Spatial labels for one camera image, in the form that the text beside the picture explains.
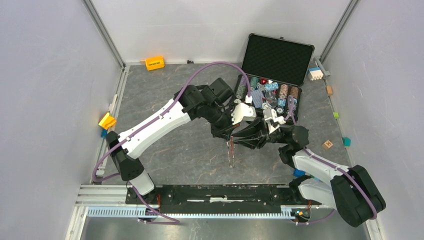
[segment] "floor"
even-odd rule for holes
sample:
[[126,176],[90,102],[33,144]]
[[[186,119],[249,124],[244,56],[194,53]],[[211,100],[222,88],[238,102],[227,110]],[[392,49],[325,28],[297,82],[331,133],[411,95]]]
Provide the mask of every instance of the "floor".
[[[313,209],[322,219],[328,209]],[[181,219],[181,225],[144,225],[133,218],[88,217],[82,240],[367,240],[364,225],[349,226],[336,213],[325,222],[296,226],[283,219]]]
[[[168,64],[154,71],[147,71],[141,65],[131,66],[115,131],[130,129],[165,105],[202,65]],[[234,87],[238,75],[230,66],[215,65],[201,72],[193,84],[210,84],[216,78],[223,78]],[[301,88],[298,124],[309,129],[308,148],[333,162],[349,165],[324,82],[305,79]],[[329,150],[321,146],[327,140],[334,144]],[[279,147],[281,144],[267,143],[261,149],[251,150],[236,145],[235,165],[231,168],[227,143],[212,138],[206,120],[195,119],[156,141],[140,160],[157,185],[289,183],[293,179],[293,169],[281,162]],[[116,171],[109,159],[105,176]],[[125,182],[115,177],[103,184],[124,185]]]

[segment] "wall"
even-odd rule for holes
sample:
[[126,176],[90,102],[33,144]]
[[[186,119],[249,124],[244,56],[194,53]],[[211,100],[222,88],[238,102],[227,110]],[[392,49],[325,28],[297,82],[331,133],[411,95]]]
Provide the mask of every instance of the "wall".
[[0,239],[64,239],[120,68],[79,0],[3,1],[0,33]]
[[324,64],[351,157],[386,200],[379,222],[388,240],[423,236],[423,8],[360,1]]
[[250,33],[324,49],[349,0],[93,0],[127,63],[241,62]]

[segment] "teal cube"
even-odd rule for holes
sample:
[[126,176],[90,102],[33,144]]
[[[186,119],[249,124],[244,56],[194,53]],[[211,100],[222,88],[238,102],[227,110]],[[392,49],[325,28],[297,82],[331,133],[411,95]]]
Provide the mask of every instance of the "teal cube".
[[345,147],[350,147],[351,146],[351,139],[350,138],[344,136],[341,139],[343,139],[343,145]]

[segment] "case lid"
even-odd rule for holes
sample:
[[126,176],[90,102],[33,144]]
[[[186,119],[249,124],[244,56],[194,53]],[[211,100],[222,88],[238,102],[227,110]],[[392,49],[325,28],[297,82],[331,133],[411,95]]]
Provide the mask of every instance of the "case lid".
[[301,86],[314,50],[313,45],[252,33],[241,69],[249,75]]

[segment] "robotic hand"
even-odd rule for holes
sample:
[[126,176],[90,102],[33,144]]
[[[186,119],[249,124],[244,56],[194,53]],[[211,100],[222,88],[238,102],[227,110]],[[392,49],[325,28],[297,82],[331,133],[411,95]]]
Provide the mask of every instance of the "robotic hand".
[[[341,217],[354,227],[375,217],[377,212],[386,207],[377,187],[363,167],[357,165],[349,168],[323,158],[317,160],[318,158],[306,149],[309,140],[305,127],[284,127],[285,119],[278,117],[274,109],[264,105],[262,112],[256,111],[250,105],[251,98],[246,97],[246,103],[239,104],[235,104],[234,99],[234,91],[221,78],[209,86],[188,85],[177,102],[170,99],[162,109],[137,126],[120,134],[109,132],[106,142],[110,149],[121,143],[112,151],[111,158],[122,180],[130,181],[142,196],[151,192],[155,184],[138,157],[173,129],[196,118],[205,118],[210,123],[213,137],[228,141],[233,136],[236,138],[235,144],[251,149],[261,148],[266,143],[286,144],[278,149],[283,163],[320,180],[309,176],[293,180],[289,186],[296,201],[314,200],[336,209]],[[167,109],[169,111],[164,114],[163,110]],[[233,133],[241,121],[247,121],[249,125]],[[352,186],[341,170],[354,178],[358,186]],[[367,198],[361,195],[358,187],[365,192]]]

